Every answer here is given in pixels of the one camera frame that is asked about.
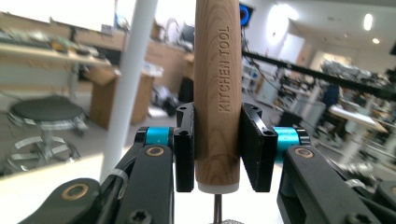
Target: laboratory room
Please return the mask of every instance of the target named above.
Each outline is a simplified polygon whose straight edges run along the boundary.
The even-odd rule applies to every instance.
[[[0,0],[0,223],[395,223],[392,18]]]

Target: table leg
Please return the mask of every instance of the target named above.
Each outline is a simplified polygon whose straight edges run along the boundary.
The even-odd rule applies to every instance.
[[[75,102],[77,100],[76,90],[78,85],[78,68],[79,65],[73,65],[71,74],[70,74],[70,81],[69,81],[69,100],[71,102]]]
[[[344,156],[341,158],[340,163],[345,164],[349,163],[359,152],[359,148],[361,147],[361,142],[363,136],[366,134],[367,129],[358,125],[356,132],[353,136],[348,140],[346,146],[344,147]]]

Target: stool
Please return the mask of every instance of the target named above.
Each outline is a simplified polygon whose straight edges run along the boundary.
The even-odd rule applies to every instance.
[[[8,114],[11,122],[34,125],[41,136],[23,139],[7,154],[11,172],[28,171],[56,161],[74,161],[80,158],[76,147],[52,131],[80,129],[86,127],[84,111],[62,96],[32,99],[16,103]]]

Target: round stool seat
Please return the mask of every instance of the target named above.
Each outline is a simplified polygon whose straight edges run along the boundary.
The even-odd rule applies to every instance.
[[[13,116],[34,121],[61,121],[74,119],[83,114],[83,109],[64,97],[52,96],[44,99],[27,100],[13,105]]]

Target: ceiling light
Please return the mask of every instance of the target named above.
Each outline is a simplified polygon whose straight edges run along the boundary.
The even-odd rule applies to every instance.
[[[366,14],[364,17],[364,30],[369,31],[373,25],[373,16],[371,14]]]
[[[279,5],[280,8],[282,8],[282,11],[286,14],[286,16],[291,19],[292,21],[297,21],[298,19],[298,13],[294,8],[287,4],[282,4]]]

